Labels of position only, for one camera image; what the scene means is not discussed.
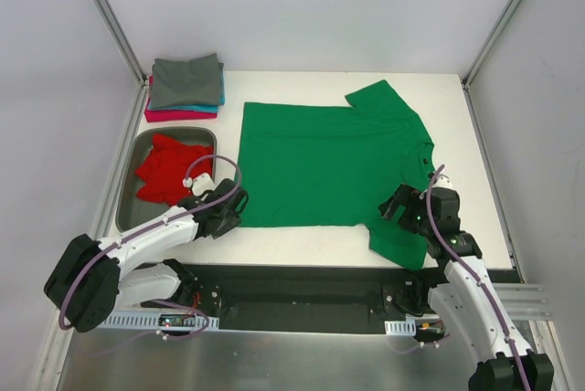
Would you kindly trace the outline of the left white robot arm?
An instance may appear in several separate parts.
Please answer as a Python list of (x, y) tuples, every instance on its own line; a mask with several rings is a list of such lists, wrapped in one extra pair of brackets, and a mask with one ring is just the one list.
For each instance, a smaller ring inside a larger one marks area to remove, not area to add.
[(171, 248), (199, 238), (220, 238), (238, 227), (249, 201), (238, 183), (191, 195), (161, 216), (117, 236), (70, 241), (44, 286), (58, 308), (63, 330), (89, 332), (116, 309), (142, 303), (192, 310), (195, 275), (177, 259), (161, 259)]

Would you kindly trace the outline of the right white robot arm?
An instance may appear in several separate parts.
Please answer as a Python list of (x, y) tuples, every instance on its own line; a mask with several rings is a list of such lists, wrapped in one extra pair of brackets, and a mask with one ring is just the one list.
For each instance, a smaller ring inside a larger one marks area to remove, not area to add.
[(406, 184), (378, 208), (386, 220), (425, 238), (429, 255), (446, 281), (425, 281), (411, 290), (413, 306), (436, 312), (449, 333), (469, 350), (475, 370), (471, 390), (549, 390), (554, 366), (536, 353), (517, 330), (491, 281), (472, 234), (461, 228), (460, 197), (433, 185), (420, 191)]

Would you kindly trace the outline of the green t-shirt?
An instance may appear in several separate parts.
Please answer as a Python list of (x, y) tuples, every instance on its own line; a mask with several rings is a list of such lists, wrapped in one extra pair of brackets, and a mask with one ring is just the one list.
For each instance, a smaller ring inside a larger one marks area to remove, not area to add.
[(379, 206), (402, 185), (428, 186), (434, 142), (421, 117), (384, 80), (345, 106), (248, 102), (238, 164), (250, 201), (244, 227), (364, 226), (371, 250), (421, 269), (425, 240)]

